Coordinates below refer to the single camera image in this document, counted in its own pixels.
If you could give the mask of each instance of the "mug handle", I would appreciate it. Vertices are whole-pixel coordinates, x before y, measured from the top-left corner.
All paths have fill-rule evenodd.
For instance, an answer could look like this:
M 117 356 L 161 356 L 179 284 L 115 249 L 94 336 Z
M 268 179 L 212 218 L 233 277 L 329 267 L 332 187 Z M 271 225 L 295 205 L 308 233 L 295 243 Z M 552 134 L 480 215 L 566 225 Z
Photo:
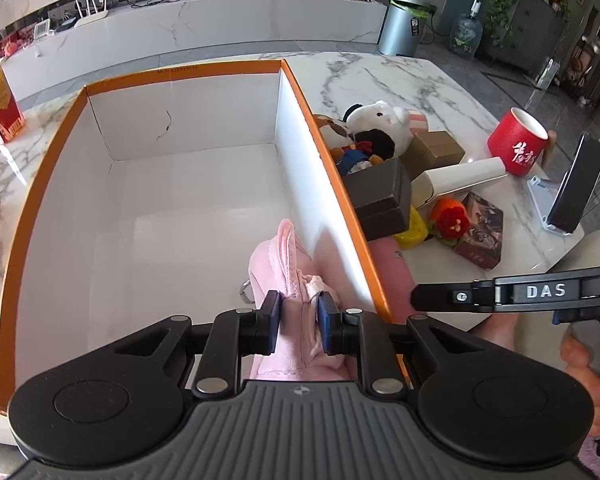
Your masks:
M 549 130 L 547 132 L 549 135 L 549 142 L 544 150 L 542 150 L 542 162 L 540 163 L 540 167 L 545 170 L 549 165 L 549 161 L 551 161 L 551 155 L 554 152 L 555 145 L 558 143 L 558 134 L 553 130 Z

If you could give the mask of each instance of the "pink fabric bag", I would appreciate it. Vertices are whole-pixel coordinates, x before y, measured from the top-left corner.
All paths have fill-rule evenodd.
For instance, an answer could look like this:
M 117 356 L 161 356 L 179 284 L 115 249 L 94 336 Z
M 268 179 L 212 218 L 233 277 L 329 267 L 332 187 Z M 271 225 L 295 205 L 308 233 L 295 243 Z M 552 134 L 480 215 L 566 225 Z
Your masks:
M 256 355 L 251 379 L 269 381 L 340 381 L 350 378 L 344 356 L 328 356 L 316 323 L 317 295 L 336 293 L 318 276 L 309 254 L 296 237 L 290 220 L 283 220 L 278 234 L 258 245 L 249 261 L 249 278 L 257 308 L 267 292 L 278 290 L 283 303 L 276 351 Z

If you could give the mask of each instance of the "plastic water bottle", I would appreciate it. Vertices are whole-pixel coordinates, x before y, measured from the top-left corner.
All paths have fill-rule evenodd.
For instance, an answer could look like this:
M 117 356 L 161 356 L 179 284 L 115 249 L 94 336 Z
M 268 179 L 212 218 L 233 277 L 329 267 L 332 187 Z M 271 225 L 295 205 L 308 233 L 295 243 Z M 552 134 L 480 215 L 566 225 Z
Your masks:
M 480 2 L 474 0 L 471 12 L 461 14 L 454 22 L 449 35 L 449 50 L 460 57 L 473 59 L 482 39 L 482 24 L 476 19 L 480 11 Z

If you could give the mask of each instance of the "human hand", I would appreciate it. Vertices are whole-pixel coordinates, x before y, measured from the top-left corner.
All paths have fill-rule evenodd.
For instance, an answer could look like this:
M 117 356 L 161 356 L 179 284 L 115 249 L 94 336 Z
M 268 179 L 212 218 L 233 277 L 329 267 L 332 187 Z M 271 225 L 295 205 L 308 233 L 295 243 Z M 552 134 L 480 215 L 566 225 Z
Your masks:
M 589 350 L 570 332 L 566 332 L 560 346 L 560 356 L 567 362 L 564 371 L 582 384 L 593 399 L 595 412 L 589 436 L 598 437 L 600 436 L 600 376 L 589 368 Z

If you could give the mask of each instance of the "red mug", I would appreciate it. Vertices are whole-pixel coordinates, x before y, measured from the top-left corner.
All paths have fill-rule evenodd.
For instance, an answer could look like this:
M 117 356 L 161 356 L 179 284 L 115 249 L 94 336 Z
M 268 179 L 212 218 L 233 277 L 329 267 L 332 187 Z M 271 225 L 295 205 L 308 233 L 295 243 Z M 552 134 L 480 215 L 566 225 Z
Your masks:
M 525 176 L 538 156 L 550 148 L 547 131 L 535 118 L 520 108 L 512 108 L 492 131 L 487 146 L 499 156 L 509 173 Z

